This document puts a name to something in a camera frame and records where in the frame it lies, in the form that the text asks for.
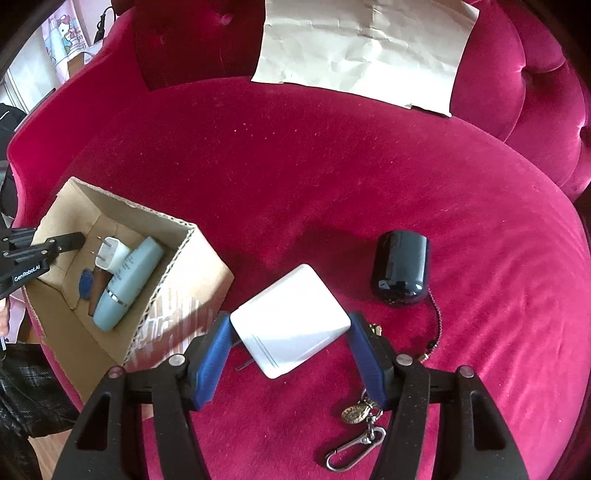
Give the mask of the person's left hand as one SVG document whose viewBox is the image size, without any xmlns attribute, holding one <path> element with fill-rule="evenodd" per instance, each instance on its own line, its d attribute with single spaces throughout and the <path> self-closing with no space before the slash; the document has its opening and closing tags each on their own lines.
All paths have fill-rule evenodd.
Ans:
<svg viewBox="0 0 591 480">
<path fill-rule="evenodd" d="M 0 336 L 5 338 L 10 331 L 10 302 L 8 298 L 0 300 Z"/>
</svg>

